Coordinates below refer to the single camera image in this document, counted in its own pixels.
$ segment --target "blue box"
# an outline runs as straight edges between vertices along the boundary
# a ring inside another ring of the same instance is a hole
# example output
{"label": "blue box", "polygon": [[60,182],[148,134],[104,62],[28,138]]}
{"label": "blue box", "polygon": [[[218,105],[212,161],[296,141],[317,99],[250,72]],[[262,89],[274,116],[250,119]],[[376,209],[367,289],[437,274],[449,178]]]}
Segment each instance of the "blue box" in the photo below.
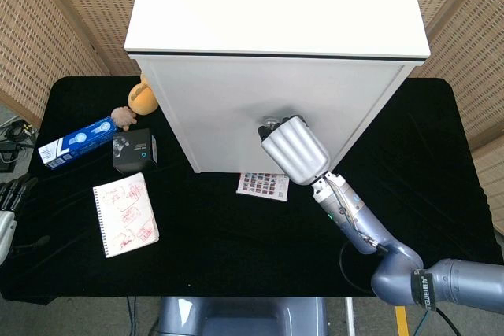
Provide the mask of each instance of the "blue box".
{"label": "blue box", "polygon": [[39,147],[39,155],[47,167],[55,169],[104,143],[110,142],[115,131],[116,125],[112,118],[106,117]]}

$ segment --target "stuffed toy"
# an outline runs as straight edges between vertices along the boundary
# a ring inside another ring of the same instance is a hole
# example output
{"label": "stuffed toy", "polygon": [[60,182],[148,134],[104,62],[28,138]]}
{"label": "stuffed toy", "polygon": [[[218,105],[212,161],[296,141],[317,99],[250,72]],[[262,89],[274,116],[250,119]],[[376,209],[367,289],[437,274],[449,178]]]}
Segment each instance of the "stuffed toy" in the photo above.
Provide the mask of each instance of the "stuffed toy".
{"label": "stuffed toy", "polygon": [[136,114],[145,116],[158,108],[158,101],[143,73],[140,79],[141,83],[134,86],[128,95],[128,105]]}
{"label": "stuffed toy", "polygon": [[124,131],[129,130],[129,125],[136,124],[136,114],[127,106],[115,108],[110,114],[117,127],[122,127]]}

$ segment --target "small black box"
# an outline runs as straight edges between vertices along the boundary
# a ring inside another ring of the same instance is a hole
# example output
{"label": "small black box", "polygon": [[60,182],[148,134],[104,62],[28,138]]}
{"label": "small black box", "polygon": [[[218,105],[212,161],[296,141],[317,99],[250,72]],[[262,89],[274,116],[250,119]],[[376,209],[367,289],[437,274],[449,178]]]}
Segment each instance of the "small black box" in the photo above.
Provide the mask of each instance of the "small black box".
{"label": "small black box", "polygon": [[115,133],[112,139],[113,166],[120,173],[136,173],[158,166],[158,147],[149,129]]}

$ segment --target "black cloth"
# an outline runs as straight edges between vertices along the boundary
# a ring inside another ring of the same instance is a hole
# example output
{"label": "black cloth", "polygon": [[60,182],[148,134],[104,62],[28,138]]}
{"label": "black cloth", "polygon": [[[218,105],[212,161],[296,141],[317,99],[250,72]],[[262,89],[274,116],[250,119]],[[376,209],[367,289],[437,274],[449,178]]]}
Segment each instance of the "black cloth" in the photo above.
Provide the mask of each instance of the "black cloth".
{"label": "black cloth", "polygon": [[[138,77],[69,77],[50,93],[37,147],[124,105]],[[149,127],[159,167],[145,172],[159,242],[105,258],[91,188],[123,177],[106,144],[51,171],[35,152],[40,182],[18,218],[13,244],[50,242],[0,267],[7,299],[56,296],[359,296],[342,277],[345,238],[291,183],[288,202],[235,193],[239,175],[195,174],[160,109]],[[445,257],[502,264],[491,215],[450,86],[407,79],[336,169],[384,226],[414,248],[426,267]],[[359,285],[379,263],[353,247],[343,267]]]}

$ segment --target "white cabinet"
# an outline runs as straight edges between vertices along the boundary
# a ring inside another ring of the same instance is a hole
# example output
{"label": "white cabinet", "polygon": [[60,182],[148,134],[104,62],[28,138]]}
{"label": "white cabinet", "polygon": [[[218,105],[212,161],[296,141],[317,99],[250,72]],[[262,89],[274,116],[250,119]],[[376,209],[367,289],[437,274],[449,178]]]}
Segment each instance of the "white cabinet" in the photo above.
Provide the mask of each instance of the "white cabinet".
{"label": "white cabinet", "polygon": [[429,55],[417,0],[135,0],[125,49],[196,172],[281,172],[257,128],[293,114],[334,167]]}

